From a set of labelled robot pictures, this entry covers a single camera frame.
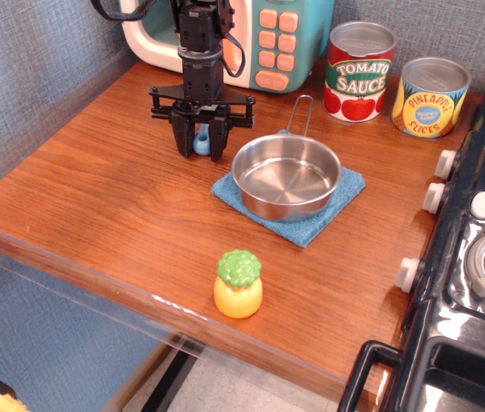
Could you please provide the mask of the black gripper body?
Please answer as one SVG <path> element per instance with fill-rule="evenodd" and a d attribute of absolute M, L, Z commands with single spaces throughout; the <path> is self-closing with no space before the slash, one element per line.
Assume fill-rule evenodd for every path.
<path fill-rule="evenodd" d="M 226 68 L 221 53 L 181 53 L 183 83 L 154 86 L 151 116 L 173 120 L 174 115 L 193 123 L 208 123 L 224 118 L 227 127 L 251 128 L 254 125 L 254 97 L 224 85 Z"/>

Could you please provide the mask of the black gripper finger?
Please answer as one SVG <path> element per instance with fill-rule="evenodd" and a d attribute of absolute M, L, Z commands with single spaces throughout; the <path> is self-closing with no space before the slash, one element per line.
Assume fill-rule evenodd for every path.
<path fill-rule="evenodd" d="M 212 161 L 219 161 L 222 158 L 223 150 L 227 146 L 229 131 L 227 118 L 214 118 L 209 122 L 209 144 Z"/>
<path fill-rule="evenodd" d="M 173 112 L 171 125 L 179 153 L 185 158 L 190 158 L 193 153 L 193 140 L 195 137 L 194 122 L 184 114 Z"/>

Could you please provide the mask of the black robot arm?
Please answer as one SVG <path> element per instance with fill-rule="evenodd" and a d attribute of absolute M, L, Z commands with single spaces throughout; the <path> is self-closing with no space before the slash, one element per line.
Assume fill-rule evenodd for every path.
<path fill-rule="evenodd" d="M 210 157 L 219 161 L 230 130 L 254 125 L 256 99 L 224 85 L 225 74 L 237 77 L 246 66 L 242 61 L 233 73 L 224 58 L 223 40 L 240 47 L 229 33 L 235 10 L 229 1 L 173 1 L 172 11 L 180 37 L 183 83 L 149 90 L 152 117 L 169 121 L 178 151 L 185 158 L 193 153 L 196 125 L 208 125 Z"/>

